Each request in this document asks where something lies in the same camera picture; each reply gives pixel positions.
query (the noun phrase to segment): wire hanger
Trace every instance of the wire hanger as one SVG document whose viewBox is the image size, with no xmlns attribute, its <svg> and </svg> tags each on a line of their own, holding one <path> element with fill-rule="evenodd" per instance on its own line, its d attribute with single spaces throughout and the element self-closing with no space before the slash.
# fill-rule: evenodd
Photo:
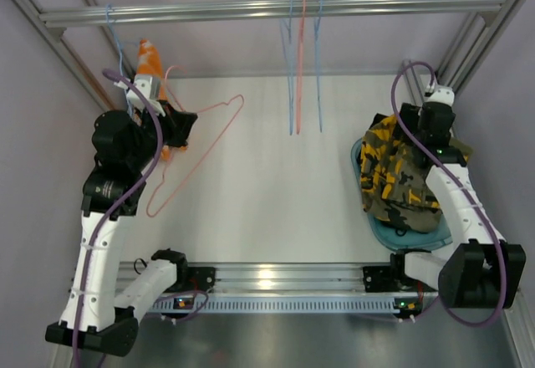
<svg viewBox="0 0 535 368">
<path fill-rule="evenodd" d="M 173 69 L 179 69 L 180 71 L 182 72 L 186 72 L 184 70 L 184 68 L 182 68 L 181 66 L 179 65 L 172 65 L 171 67 L 169 67 L 166 71 L 166 74 L 165 74 L 165 77 L 164 77 L 164 87 L 166 88 L 167 92 L 169 93 L 169 95 L 171 95 L 171 98 L 174 100 L 175 102 L 175 105 L 178 106 L 178 108 L 181 110 L 181 111 L 185 111 L 185 108 L 184 106 L 182 105 L 182 103 L 178 100 L 178 98 L 176 97 L 175 93 L 171 90 L 171 88 L 169 87 L 168 85 L 168 77 L 169 77 L 169 73 L 173 70 Z M 158 191 L 164 186 L 164 184 L 166 183 L 166 173 L 167 173 L 167 169 L 169 168 L 169 166 L 171 165 L 171 163 L 173 162 L 173 157 L 175 155 L 175 152 L 171 153 L 171 157 L 169 159 L 169 161 L 166 163 L 166 166 L 164 167 L 164 170 L 163 172 L 161 173 L 161 181 L 160 183 L 156 186 L 155 190 L 152 192 L 152 194 L 150 195 L 150 198 L 149 198 L 149 201 L 147 202 L 147 205 L 146 205 L 146 208 L 145 208 L 145 213 L 147 214 L 148 217 L 156 217 L 168 204 L 169 202 L 171 202 L 171 200 L 176 196 L 176 194 L 178 194 L 178 192 L 180 192 L 180 190 L 187 184 L 187 182 L 190 180 L 190 178 L 195 174 L 196 170 L 199 168 L 199 166 L 204 162 L 204 160 L 210 155 L 211 151 L 213 150 L 213 148 L 217 145 L 217 142 L 219 142 L 219 140 L 223 137 L 223 135 L 225 134 L 225 132 L 229 129 L 229 127 L 232 125 L 232 123 L 234 122 L 234 120 L 237 118 L 237 116 L 240 114 L 240 112 L 242 111 L 242 108 L 243 106 L 245 105 L 245 98 L 243 97 L 243 95 L 236 95 L 234 96 L 233 98 L 231 98 L 230 100 L 228 100 L 227 102 L 219 102 L 219 103 L 216 103 L 214 105 L 211 105 L 211 106 L 208 106 L 208 107 L 205 107 L 203 109 L 200 109 L 200 110 L 197 110 L 195 111 L 194 113 L 196 114 L 201 114 L 201 113 L 204 113 L 208 110 L 213 110 L 217 107 L 221 107 L 221 106 L 230 106 L 231 104 L 233 104 L 235 101 L 241 101 L 240 103 L 240 106 L 238 107 L 238 109 L 236 110 L 236 112 L 234 113 L 234 115 L 232 115 L 231 119 L 227 122 L 227 124 L 225 125 L 225 127 L 221 130 L 221 132 L 219 133 L 219 135 L 217 136 L 217 138 L 212 142 L 212 144 L 208 147 L 208 149 L 202 154 L 201 158 L 199 159 L 199 161 L 191 168 L 191 170 L 185 175 L 185 177 L 180 181 L 180 183 L 175 187 L 175 189 L 173 190 L 173 192 L 163 201 L 163 203 L 154 211 L 154 212 L 151 212 L 150 209 L 151 209 L 151 206 L 152 206 L 152 203 L 155 199 L 155 196 L 156 194 L 158 193 Z"/>
<path fill-rule="evenodd" d="M 304 19 L 307 11 L 307 0 L 303 0 L 303 14 L 299 24 L 298 41 L 298 79 L 297 79 L 297 112 L 296 112 L 296 134 L 301 132 L 301 103 L 303 100 L 303 42 L 304 42 Z"/>
<path fill-rule="evenodd" d="M 288 81 L 288 109 L 289 109 L 289 127 L 290 135 L 293 134 L 293 66 L 294 66 L 294 52 L 292 42 L 292 17 L 293 17 L 293 0 L 290 0 L 290 13 L 288 22 L 283 18 L 279 20 L 279 28 L 281 31 L 281 40 L 283 42 L 284 61 L 286 62 L 287 81 Z M 284 38 L 284 29 L 286 28 L 288 34 L 288 47 Z"/>
<path fill-rule="evenodd" d="M 319 25 L 324 10 L 324 0 L 319 0 L 318 16 L 314 18 L 314 68 L 316 69 L 316 91 L 318 95 L 318 122 L 319 132 L 324 132 L 324 118 L 321 109 L 321 65 L 319 59 Z"/>
<path fill-rule="evenodd" d="M 125 71 L 123 70 L 123 59 L 125 57 L 123 55 L 123 49 L 125 47 L 120 42 L 119 35 L 117 35 L 117 32 L 115 32 L 113 23 L 110 20 L 111 9 L 112 9 L 112 5 L 110 3 L 106 4 L 106 25 L 108 25 L 108 29 L 110 30 L 111 35 L 114 37 L 115 46 L 117 47 L 117 51 L 119 52 L 119 72 L 121 75 L 125 76 Z M 132 106 L 128 98 L 126 98 L 126 104 L 128 105 L 128 115 L 132 117 L 134 115 L 134 107 Z"/>
</svg>

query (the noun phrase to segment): yellow camouflage fabric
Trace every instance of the yellow camouflage fabric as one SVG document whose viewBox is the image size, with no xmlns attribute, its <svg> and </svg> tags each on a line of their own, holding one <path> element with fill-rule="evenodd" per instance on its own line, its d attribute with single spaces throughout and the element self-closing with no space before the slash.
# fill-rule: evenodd
<svg viewBox="0 0 535 368">
<path fill-rule="evenodd" d="M 393 138 L 396 118 L 385 117 L 364 135 L 360 188 L 364 210 L 401 230 L 429 233 L 441 220 L 440 205 L 425 184 L 429 168 L 414 163 L 417 148 Z M 468 160 L 471 148 L 451 139 Z"/>
</svg>

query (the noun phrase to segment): aluminum frame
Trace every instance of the aluminum frame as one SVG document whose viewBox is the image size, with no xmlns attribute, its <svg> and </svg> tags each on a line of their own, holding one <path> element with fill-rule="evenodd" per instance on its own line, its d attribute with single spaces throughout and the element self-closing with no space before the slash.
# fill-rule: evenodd
<svg viewBox="0 0 535 368">
<path fill-rule="evenodd" d="M 324 0 L 322 17 L 380 14 L 497 12 L 506 0 Z M 288 16 L 290 0 L 122 6 L 110 11 L 115 24 L 227 21 Z M 306 17 L 318 16 L 319 0 L 308 0 Z M 303 2 L 293 1 L 295 13 Z M 105 7 L 53 8 L 40 15 L 49 28 L 103 26 Z"/>
<path fill-rule="evenodd" d="M 457 32 L 457 35 L 453 38 L 451 41 L 450 46 L 448 47 L 446 53 L 444 54 L 444 57 L 442 57 L 441 64 L 436 69 L 437 77 L 440 82 L 443 81 L 443 75 L 445 73 L 445 70 L 447 67 L 452 63 L 453 59 L 456 57 L 456 55 L 460 51 L 460 47 L 463 43 L 465 43 L 469 38 L 468 34 L 473 29 L 476 28 L 476 22 L 478 21 L 478 14 L 477 13 L 470 13 L 468 16 L 466 16 L 466 19 L 464 23 L 459 28 L 459 31 Z"/>
<path fill-rule="evenodd" d="M 441 84 L 452 87 L 456 95 L 460 95 L 525 1 L 506 0 L 500 11 L 493 18 L 485 21 L 485 27 L 481 29 L 471 46 L 463 54 L 461 61 L 456 62 L 451 56 L 450 62 L 441 66 L 439 75 Z M 466 41 L 468 31 L 472 28 L 474 27 L 461 28 L 459 34 L 462 34 L 464 38 L 455 50 L 452 50 L 453 52 L 459 53 L 465 44 L 463 41 Z"/>
<path fill-rule="evenodd" d="M 409 59 L 403 60 L 400 69 L 404 69 L 412 61 L 413 60 Z M 410 67 L 403 75 L 405 77 L 405 83 L 407 85 L 407 89 L 409 90 L 409 96 L 412 104 L 421 107 L 425 101 L 425 86 L 421 81 L 420 73 L 416 73 L 416 69 L 414 67 Z"/>
<path fill-rule="evenodd" d="M 194 267 L 214 267 L 213 294 L 234 297 L 313 297 L 360 296 L 414 298 L 416 292 L 366 293 L 364 266 L 385 263 L 188 263 Z M 121 262 L 115 285 L 120 293 L 137 277 L 134 262 Z M 436 293 L 426 293 L 428 297 Z"/>
<path fill-rule="evenodd" d="M 39 15 L 41 7 L 37 0 L 11 0 L 13 4 L 21 11 L 24 17 L 32 24 L 36 32 L 43 38 L 50 49 L 63 62 L 65 67 L 74 76 L 74 78 L 82 85 L 82 87 L 89 94 L 91 99 L 102 110 L 113 108 L 113 103 L 108 95 L 102 89 L 99 82 L 91 74 L 89 68 L 85 65 L 83 60 L 74 52 L 70 44 L 62 38 L 62 34 L 57 35 L 54 31 L 47 29 L 41 22 Z"/>
<path fill-rule="evenodd" d="M 521 290 L 517 292 L 512 307 L 504 314 L 511 335 L 511 347 L 517 352 L 519 366 L 535 366 L 535 323 Z"/>
</svg>

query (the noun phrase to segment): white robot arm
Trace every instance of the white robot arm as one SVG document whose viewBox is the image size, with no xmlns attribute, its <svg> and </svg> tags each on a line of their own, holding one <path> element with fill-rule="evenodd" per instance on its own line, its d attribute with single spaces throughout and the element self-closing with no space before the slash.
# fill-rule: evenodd
<svg viewBox="0 0 535 368">
<path fill-rule="evenodd" d="M 451 88 L 437 85 L 426 103 L 440 104 L 441 112 L 444 112 L 448 110 L 444 105 L 451 110 L 453 96 Z M 441 205 L 452 244 L 432 253 L 405 253 L 405 276 L 438 290 L 447 307 L 494 308 L 501 285 L 497 250 L 486 224 L 476 213 L 476 207 L 484 216 L 485 210 L 471 184 L 465 164 L 444 163 L 444 166 L 461 182 L 462 188 L 438 166 L 430 168 L 425 182 Z M 506 262 L 507 295 L 504 308 L 509 308 L 517 291 L 526 255 L 521 246 L 508 244 L 490 219 L 486 223 L 495 233 Z"/>
<path fill-rule="evenodd" d="M 95 121 L 95 166 L 83 189 L 76 274 L 67 306 L 59 321 L 47 327 L 46 341 L 72 346 L 76 342 L 76 347 L 82 349 L 127 355 L 141 319 L 161 294 L 185 290 L 185 255 L 161 250 L 152 256 L 143 273 L 115 296 L 120 255 L 145 187 L 141 172 L 161 144 L 186 146 L 197 118 L 172 109 L 166 101 L 157 103 L 165 113 L 156 116 L 143 110 L 140 125 L 119 110 L 103 113 Z M 155 123 L 159 123 L 161 133 L 156 134 Z"/>
</svg>

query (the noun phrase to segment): purple cable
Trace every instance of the purple cable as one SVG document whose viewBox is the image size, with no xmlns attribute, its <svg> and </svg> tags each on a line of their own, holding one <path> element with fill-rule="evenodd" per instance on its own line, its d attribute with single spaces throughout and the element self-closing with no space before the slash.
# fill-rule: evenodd
<svg viewBox="0 0 535 368">
<path fill-rule="evenodd" d="M 500 313 L 502 312 L 502 309 L 503 309 L 503 305 L 505 304 L 505 297 L 506 297 L 506 292 L 507 292 L 507 274 L 506 274 L 506 269 L 505 269 L 505 260 L 503 259 L 503 253 L 500 247 L 500 242 L 498 240 L 496 233 L 494 232 L 494 229 L 492 228 L 491 222 L 489 221 L 488 217 L 485 216 L 485 213 L 482 211 L 482 209 L 479 206 L 477 206 L 476 200 L 473 198 L 471 193 L 467 189 L 464 188 L 461 181 L 446 166 L 444 166 L 444 164 L 441 161 L 439 161 L 435 157 L 435 155 L 433 155 L 421 142 L 419 142 L 415 138 L 414 135 L 410 133 L 409 129 L 407 128 L 407 126 L 405 125 L 405 123 L 400 117 L 400 112 L 398 111 L 395 105 L 395 88 L 398 82 L 400 81 L 401 77 L 405 73 L 405 71 L 407 69 L 412 69 L 416 65 L 422 65 L 430 71 L 431 73 L 430 84 L 433 84 L 434 79 L 435 79 L 435 71 L 428 63 L 425 63 L 423 61 L 414 61 L 414 62 L 409 63 L 395 76 L 394 82 L 392 83 L 392 90 L 390 91 L 390 100 L 392 102 L 392 109 L 394 110 L 395 118 L 397 119 L 398 124 L 400 125 L 401 129 L 407 134 L 410 140 L 413 141 L 415 145 L 418 146 L 418 148 L 420 148 L 420 150 L 424 152 L 425 155 L 433 161 L 433 163 L 439 166 L 448 175 L 448 177 L 450 177 L 450 179 L 453 182 L 455 182 L 455 184 L 461 189 L 466 199 L 473 206 L 474 211 L 476 212 L 476 215 L 479 217 L 479 219 L 485 226 L 485 229 L 491 236 L 492 243 L 494 244 L 494 248 L 496 249 L 496 253 L 498 257 L 498 267 L 500 271 L 500 297 L 498 298 L 496 308 L 494 309 L 492 314 L 487 319 L 483 320 L 482 322 L 470 322 L 455 315 L 444 305 L 446 312 L 450 315 L 450 317 L 452 317 L 457 322 L 466 326 L 470 326 L 472 328 L 482 328 L 482 327 L 493 324 L 499 318 Z"/>
<path fill-rule="evenodd" d="M 126 201 L 145 181 L 147 181 L 147 178 L 149 178 L 152 171 L 155 169 L 156 164 L 158 163 L 158 159 L 160 158 L 161 149 L 163 147 L 163 135 L 161 132 L 161 125 L 158 121 L 158 117 L 156 116 L 156 113 L 152 109 L 152 106 L 150 105 L 149 101 L 146 99 L 146 97 L 125 77 L 123 77 L 118 72 L 112 70 L 112 69 L 104 69 L 102 70 L 102 75 L 109 79 L 110 81 L 114 82 L 122 82 L 126 84 L 131 90 L 134 91 L 136 95 L 140 98 L 140 100 L 143 102 L 143 105 L 149 112 L 150 118 L 152 119 L 152 122 L 154 123 L 155 129 L 156 129 L 156 151 L 154 154 L 154 159 L 152 163 L 150 164 L 149 168 L 145 172 L 145 174 L 139 179 L 139 181 L 132 186 L 131 189 L 129 189 L 121 198 L 119 198 L 117 201 L 113 203 L 113 205 L 108 209 L 105 214 L 102 216 L 102 218 L 99 220 L 97 225 L 94 227 L 94 231 L 91 234 L 91 238 L 89 239 L 89 248 L 87 253 L 85 254 L 84 259 L 84 266 L 82 268 L 82 277 L 80 278 L 80 296 L 78 297 L 78 303 L 76 306 L 76 315 L 74 316 L 74 328 L 73 328 L 73 354 L 74 354 L 74 367 L 78 368 L 81 366 L 80 364 L 80 355 L 78 352 L 78 334 L 79 334 L 79 326 L 80 326 L 80 320 L 82 318 L 82 308 L 84 306 L 84 291 L 85 286 L 87 285 L 87 276 L 89 272 L 89 261 L 91 260 L 91 253 L 93 252 L 90 247 L 94 246 L 94 243 L 99 236 L 100 229 L 104 226 L 104 223 L 110 218 L 111 214 L 117 209 L 124 201 Z"/>
</svg>

